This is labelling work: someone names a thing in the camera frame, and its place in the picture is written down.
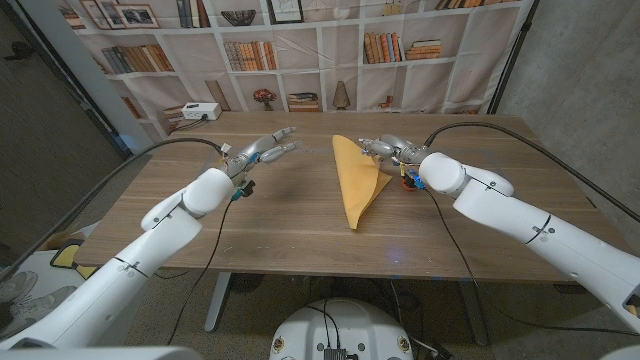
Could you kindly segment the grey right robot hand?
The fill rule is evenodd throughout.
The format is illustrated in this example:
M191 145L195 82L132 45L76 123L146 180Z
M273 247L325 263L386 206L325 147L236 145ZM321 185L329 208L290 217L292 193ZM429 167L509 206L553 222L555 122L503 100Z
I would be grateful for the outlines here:
M396 163L421 164L430 154L427 147L391 134L383 134L375 139L360 138L357 143L365 155Z

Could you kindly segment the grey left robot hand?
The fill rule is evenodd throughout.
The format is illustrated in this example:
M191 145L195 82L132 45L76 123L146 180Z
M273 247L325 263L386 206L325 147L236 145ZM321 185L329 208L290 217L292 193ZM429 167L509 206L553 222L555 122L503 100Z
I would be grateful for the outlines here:
M285 127L273 134L260 137L241 150L233 151L226 158L226 174L232 183L238 185L243 182L248 172L255 165L273 163L284 154L298 149L302 144L301 141L283 143L296 130L296 127Z

